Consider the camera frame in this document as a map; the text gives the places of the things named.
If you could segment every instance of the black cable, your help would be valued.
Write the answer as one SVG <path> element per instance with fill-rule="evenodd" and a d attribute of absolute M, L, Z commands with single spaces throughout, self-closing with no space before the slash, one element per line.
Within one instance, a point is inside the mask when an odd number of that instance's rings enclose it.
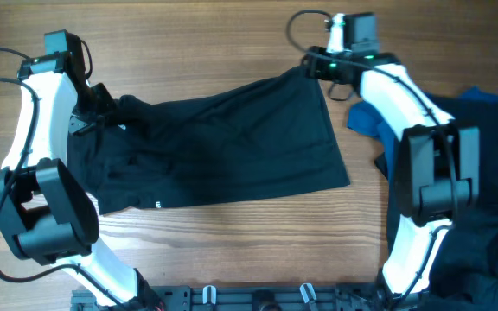
<path fill-rule="evenodd" d="M 29 57 L 25 54 L 22 54 L 20 52 L 17 52 L 15 50 L 11 50 L 9 48 L 0 48 L 0 51 L 3 52 L 9 52 L 15 55 L 22 56 L 25 59 L 29 59 Z M 28 133 L 26 135 L 26 140 L 24 141 L 24 146 L 22 147 L 22 152 L 21 152 L 21 157 L 18 160 L 18 163 L 15 167 L 15 170 L 13 173 L 10 175 L 10 178 L 5 182 L 5 186 L 3 188 L 3 193 L 0 199 L 0 214 L 3 209 L 3 203 L 7 199 L 7 197 L 10 194 L 11 188 L 14 186 L 16 177 L 18 174 L 22 171 L 22 165 L 26 161 L 28 155 L 32 152 L 31 150 L 31 145 L 32 145 L 32 140 L 34 139 L 34 134 L 35 134 L 35 126 L 37 124 L 37 119 L 39 117 L 39 110 L 40 110 L 40 99 L 38 98 L 37 94 L 35 91 L 27 84 L 24 82 L 18 80 L 18 79 L 9 79 L 9 78 L 0 78 L 0 82 L 4 83 L 11 83 L 15 84 L 18 86 L 23 86 L 26 88 L 30 94 L 32 95 L 32 118 L 30 120 L 30 126 L 28 129 Z M 56 267 L 53 267 L 49 270 L 43 271 L 39 274 L 36 274 L 34 276 L 28 276 L 28 277 L 13 277 L 13 276 L 7 276 L 4 272 L 0 270 L 0 279 L 6 281 L 6 282 L 15 282 L 15 283 L 25 283 L 25 282 L 32 282 L 35 280 L 38 280 L 44 276 L 47 276 L 49 274 L 52 274 L 58 270 L 63 270 L 63 269 L 73 269 L 76 271 L 76 273 L 81 274 L 85 279 L 91 283 L 97 290 L 101 291 L 105 296 L 107 296 L 112 302 L 114 302 L 117 306 L 126 309 L 126 307 L 113 295 L 109 293 L 109 291 L 105 288 L 103 288 L 100 284 L 98 284 L 87 272 L 82 270 L 79 266 L 74 265 L 74 264 L 62 264 Z"/>
<path fill-rule="evenodd" d="M 335 82 L 332 82 L 331 86 L 329 86 L 329 88 L 328 88 L 328 98 L 329 99 L 334 100 L 334 101 L 344 102 L 344 101 L 351 100 L 351 98 L 353 98 L 354 91 L 351 91 L 346 98 L 334 98 L 334 97 L 332 97 L 332 91 L 334 91 L 335 86 L 337 86 L 337 84 Z"/>
<path fill-rule="evenodd" d="M 430 261 L 430 256 L 431 253 L 433 252 L 433 246 L 436 243 L 437 240 L 437 235 L 439 234 L 440 231 L 442 230 L 449 230 L 450 225 L 441 225 L 437 227 L 433 232 L 431 232 L 431 239 L 430 243 L 428 244 L 428 249 L 425 253 L 424 260 L 422 261 L 422 264 L 420 265 L 420 269 L 416 272 L 416 276 L 411 282 L 411 285 L 406 289 L 405 293 L 401 295 L 401 297 L 393 303 L 393 305 L 389 308 L 390 310 L 394 310 L 400 303 L 402 303 L 406 297 L 412 292 L 412 289 L 414 289 L 414 286 L 418 283 L 418 281 L 422 278 L 422 274 L 424 273 L 425 267 L 428 265 L 428 262 Z"/>
<path fill-rule="evenodd" d="M 87 47 L 87 43 L 83 40 L 80 40 L 80 42 L 82 42 L 82 44 L 86 48 L 87 58 L 89 59 L 89 62 L 90 62 L 90 70 L 86 73 L 86 79 L 90 79 L 90 77 L 92 76 L 92 71 L 93 71 L 92 54 L 90 53 L 90 48 Z"/>
<path fill-rule="evenodd" d="M 451 149 L 450 149 L 449 140 L 448 140 L 447 136 L 444 134 L 443 129 L 441 128 L 441 124 L 439 123 L 439 121 L 437 120 L 435 115 L 433 114 L 433 111 L 430 108 L 428 108 L 428 106 L 425 104 L 424 100 L 414 91 L 414 89 L 412 89 L 409 85 L 407 85 L 401 78 L 399 78 L 396 75 L 388 73 L 388 72 L 381 70 L 379 68 L 372 67 L 372 66 L 369 66 L 366 64 L 361 64 L 361 63 L 358 63 L 355 61 L 336 59 L 336 58 L 329 57 L 326 55 L 321 55 L 319 53 L 309 51 L 308 49 L 305 49 L 301 45 L 299 45 L 293 39 L 293 37 L 291 35 L 291 24 L 297 19 L 298 16 L 301 16 L 301 15 L 307 14 L 307 13 L 316 13 L 316 14 L 325 15 L 329 18 L 329 24 L 332 23 L 331 22 L 331 19 L 332 19 L 331 15 L 327 12 L 324 12 L 324 11 L 302 10 L 302 11 L 297 12 L 296 14 L 294 14 L 290 18 L 290 20 L 288 21 L 287 26 L 285 28 L 285 36 L 287 37 L 288 42 L 293 47 L 295 47 L 297 50 L 305 53 L 308 56 L 312 56 L 312 57 L 316 57 L 318 59 L 328 60 L 328 61 L 336 62 L 336 63 L 340 63 L 340 64 L 346 64 L 346 65 L 350 65 L 353 67 L 359 67 L 359 68 L 363 68 L 366 70 L 374 71 L 376 73 L 383 74 L 383 75 L 389 77 L 390 79 L 392 79 L 393 81 L 395 81 L 396 83 L 399 83 L 400 85 L 402 85 L 420 103 L 420 105 L 422 106 L 422 108 L 426 112 L 426 116 L 428 116 L 435 124 L 436 133 L 441 137 L 442 145 L 443 145 L 443 148 L 445 151 L 445 156 L 447 157 L 447 162 L 448 162 L 447 164 L 449 166 L 449 177 L 450 177 L 450 188 L 451 188 L 450 197 L 451 197 L 451 205 L 452 205 L 452 210 L 453 210 L 453 219 L 456 219 L 458 217 L 458 201 L 457 201 L 457 178 L 456 178 L 457 173 L 456 173 L 456 169 L 455 169 L 455 159 L 454 159 L 452 152 L 451 152 Z M 440 226 L 439 228 L 449 229 L 449 227 L 446 227 L 446 226 Z M 428 247 L 428 252 L 426 253 L 426 257 L 425 257 L 424 261 L 422 262 L 422 266 L 424 267 L 424 269 L 425 269 L 425 266 L 427 265 L 427 263 L 430 259 L 431 251 L 433 250 L 433 243 L 435 242 L 435 238 L 437 238 L 437 232 L 438 232 L 438 230 L 436 229 L 434 231 L 435 235 L 432 235 L 433 242 L 430 242 L 430 246 Z M 400 304 L 401 302 L 403 302 L 406 299 L 406 297 L 410 294 L 410 292 L 412 291 L 412 288 L 414 288 L 414 285 L 416 285 L 416 282 L 418 282 L 418 280 L 422 277 L 423 272 L 424 272 L 424 270 L 420 269 L 420 271 L 417 273 L 417 276 L 412 281 L 409 289 L 405 292 L 405 294 L 403 294 L 401 296 L 401 299 L 399 299 L 398 302 L 396 302 L 397 305 Z"/>

